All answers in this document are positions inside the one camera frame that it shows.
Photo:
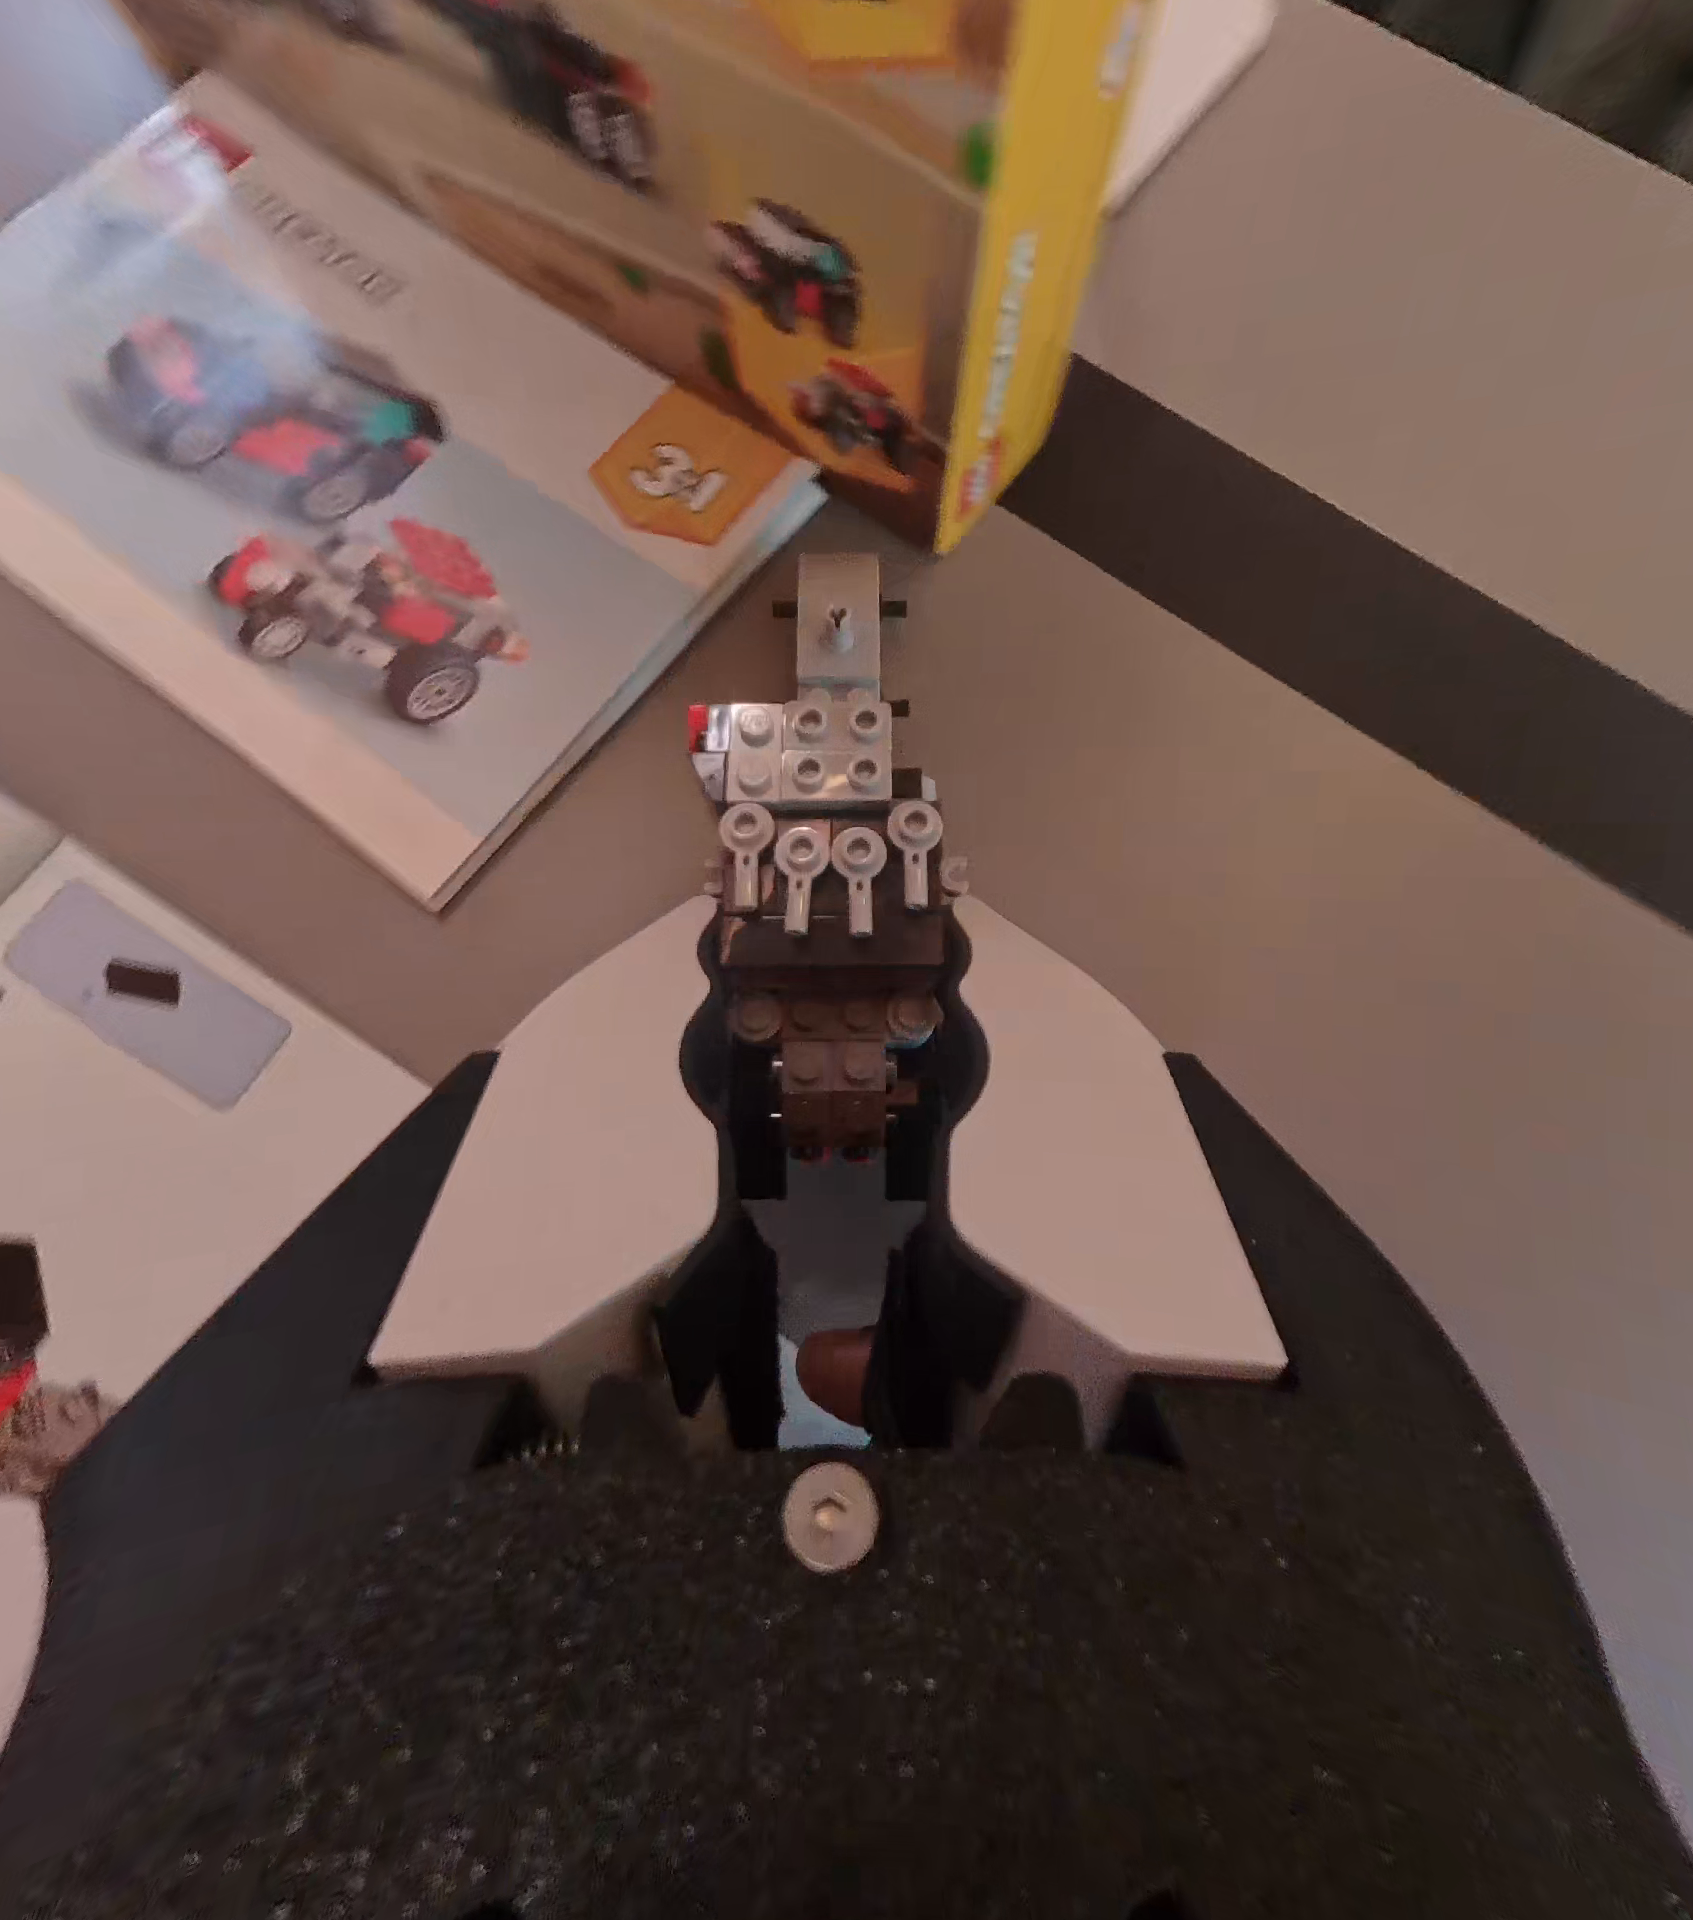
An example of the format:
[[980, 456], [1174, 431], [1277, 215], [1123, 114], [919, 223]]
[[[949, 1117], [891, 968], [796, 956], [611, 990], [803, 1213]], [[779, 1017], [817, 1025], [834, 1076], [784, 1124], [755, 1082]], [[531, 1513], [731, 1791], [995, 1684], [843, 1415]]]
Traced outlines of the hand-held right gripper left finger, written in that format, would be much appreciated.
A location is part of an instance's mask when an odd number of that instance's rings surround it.
[[515, 1375], [571, 1442], [600, 1377], [675, 1410], [652, 1314], [718, 1199], [681, 1068], [713, 918], [707, 896], [671, 908], [507, 1036], [369, 1348], [379, 1375]]

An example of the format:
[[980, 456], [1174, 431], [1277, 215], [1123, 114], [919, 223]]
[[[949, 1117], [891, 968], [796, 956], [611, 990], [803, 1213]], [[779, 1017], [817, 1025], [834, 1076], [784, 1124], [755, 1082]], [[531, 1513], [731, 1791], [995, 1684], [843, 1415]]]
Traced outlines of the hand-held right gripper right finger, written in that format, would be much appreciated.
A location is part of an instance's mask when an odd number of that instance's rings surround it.
[[941, 1020], [885, 1156], [921, 1215], [879, 1314], [881, 1443], [973, 1445], [1023, 1380], [1060, 1382], [1091, 1448], [1153, 1380], [1279, 1382], [1289, 1350], [1155, 1033], [973, 898], [928, 922]]

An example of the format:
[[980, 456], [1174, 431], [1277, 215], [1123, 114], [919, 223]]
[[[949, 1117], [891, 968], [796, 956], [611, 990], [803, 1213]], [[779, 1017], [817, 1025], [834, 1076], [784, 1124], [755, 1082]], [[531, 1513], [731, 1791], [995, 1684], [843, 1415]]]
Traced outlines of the grey brick truck model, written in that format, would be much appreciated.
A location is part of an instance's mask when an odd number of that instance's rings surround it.
[[709, 960], [739, 1190], [782, 1197], [792, 1165], [841, 1162], [925, 1203], [957, 933], [944, 814], [899, 757], [906, 706], [882, 686], [906, 604], [871, 551], [804, 553], [773, 614], [791, 626], [792, 690], [688, 714], [714, 803]]

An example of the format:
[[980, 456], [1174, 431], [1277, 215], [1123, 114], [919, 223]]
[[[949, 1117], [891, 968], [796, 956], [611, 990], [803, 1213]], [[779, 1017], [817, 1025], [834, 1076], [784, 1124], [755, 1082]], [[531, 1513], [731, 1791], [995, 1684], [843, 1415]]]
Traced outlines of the person's right hand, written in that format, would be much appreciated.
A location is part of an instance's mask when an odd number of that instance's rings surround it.
[[804, 1395], [846, 1427], [867, 1427], [864, 1395], [874, 1336], [874, 1325], [814, 1330], [794, 1355]]

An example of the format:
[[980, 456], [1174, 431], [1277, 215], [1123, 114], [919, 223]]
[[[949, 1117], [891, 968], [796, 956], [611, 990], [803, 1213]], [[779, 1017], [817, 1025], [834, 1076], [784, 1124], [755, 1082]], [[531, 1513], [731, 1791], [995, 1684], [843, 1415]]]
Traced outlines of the open instruction booklet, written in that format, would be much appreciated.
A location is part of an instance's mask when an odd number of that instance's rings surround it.
[[42, 1498], [420, 1082], [0, 793], [0, 1750]]

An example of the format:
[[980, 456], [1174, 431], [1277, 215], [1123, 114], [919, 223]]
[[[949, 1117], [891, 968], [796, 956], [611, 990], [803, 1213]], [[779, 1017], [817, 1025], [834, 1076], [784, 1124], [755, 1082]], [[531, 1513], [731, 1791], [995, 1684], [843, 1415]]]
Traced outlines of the closed instruction booklet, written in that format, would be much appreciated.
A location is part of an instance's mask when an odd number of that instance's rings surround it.
[[0, 572], [428, 909], [820, 499], [216, 75], [0, 227]]

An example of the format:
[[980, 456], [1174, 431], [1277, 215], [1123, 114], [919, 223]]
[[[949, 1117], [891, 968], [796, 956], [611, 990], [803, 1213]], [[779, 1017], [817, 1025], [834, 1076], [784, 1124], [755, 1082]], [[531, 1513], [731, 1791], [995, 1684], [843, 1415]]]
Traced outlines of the colourful toy set box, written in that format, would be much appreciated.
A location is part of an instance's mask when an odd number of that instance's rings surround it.
[[115, 9], [943, 556], [1048, 436], [1161, 8]]

